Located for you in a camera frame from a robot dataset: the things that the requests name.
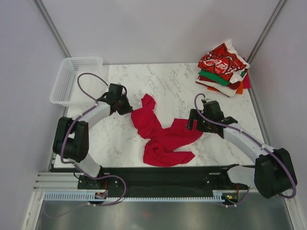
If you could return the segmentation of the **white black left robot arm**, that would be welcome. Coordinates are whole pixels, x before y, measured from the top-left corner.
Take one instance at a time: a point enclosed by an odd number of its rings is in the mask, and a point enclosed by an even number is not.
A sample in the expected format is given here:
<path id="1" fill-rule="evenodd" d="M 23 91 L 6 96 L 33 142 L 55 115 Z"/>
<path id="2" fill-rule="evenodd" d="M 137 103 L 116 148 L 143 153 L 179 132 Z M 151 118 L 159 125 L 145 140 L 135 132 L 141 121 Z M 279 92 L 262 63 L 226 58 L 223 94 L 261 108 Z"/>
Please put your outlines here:
<path id="1" fill-rule="evenodd" d="M 127 98 L 127 89 L 119 84 L 110 84 L 108 91 L 94 100 L 94 105 L 75 117 L 61 117 L 53 142 L 53 152 L 63 164 L 72 164 L 89 177 L 89 184 L 101 188 L 105 176 L 102 166 L 89 154 L 89 131 L 101 120 L 113 113 L 125 115 L 133 111 Z"/>

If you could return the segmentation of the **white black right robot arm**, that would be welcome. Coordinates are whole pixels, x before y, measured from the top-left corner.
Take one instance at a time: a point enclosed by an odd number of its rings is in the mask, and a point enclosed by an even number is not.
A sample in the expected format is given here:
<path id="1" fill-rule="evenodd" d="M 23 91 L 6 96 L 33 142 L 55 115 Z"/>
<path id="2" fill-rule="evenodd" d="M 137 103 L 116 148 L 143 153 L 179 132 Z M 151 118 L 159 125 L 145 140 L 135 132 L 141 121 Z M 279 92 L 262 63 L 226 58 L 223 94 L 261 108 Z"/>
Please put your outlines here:
<path id="1" fill-rule="evenodd" d="M 220 184 L 232 188 L 235 184 L 253 187 L 266 199 L 280 195 L 294 198 L 297 178 L 289 152 L 269 146 L 247 132 L 233 117 L 226 117 L 217 101 L 202 101 L 203 109 L 190 110 L 187 128 L 201 133 L 214 133 L 235 145 L 254 164 L 232 164 L 222 169 Z"/>

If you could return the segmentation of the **crimson red t shirt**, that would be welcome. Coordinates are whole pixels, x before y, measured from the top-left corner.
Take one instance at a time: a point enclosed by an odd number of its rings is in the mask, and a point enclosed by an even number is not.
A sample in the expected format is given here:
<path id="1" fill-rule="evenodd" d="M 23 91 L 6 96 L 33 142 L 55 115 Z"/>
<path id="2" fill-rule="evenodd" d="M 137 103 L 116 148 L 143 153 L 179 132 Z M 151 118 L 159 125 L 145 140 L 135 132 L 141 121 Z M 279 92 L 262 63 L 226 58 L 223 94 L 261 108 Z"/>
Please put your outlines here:
<path id="1" fill-rule="evenodd" d="M 176 149 L 191 144 L 202 136 L 202 132 L 188 130 L 186 119 L 175 118 L 168 128 L 162 128 L 154 113 L 156 102 L 145 94 L 142 107 L 131 113 L 131 120 L 137 133 L 148 139 L 144 147 L 143 162 L 151 166 L 171 167 L 190 162 L 195 155 L 192 151 L 176 151 Z"/>

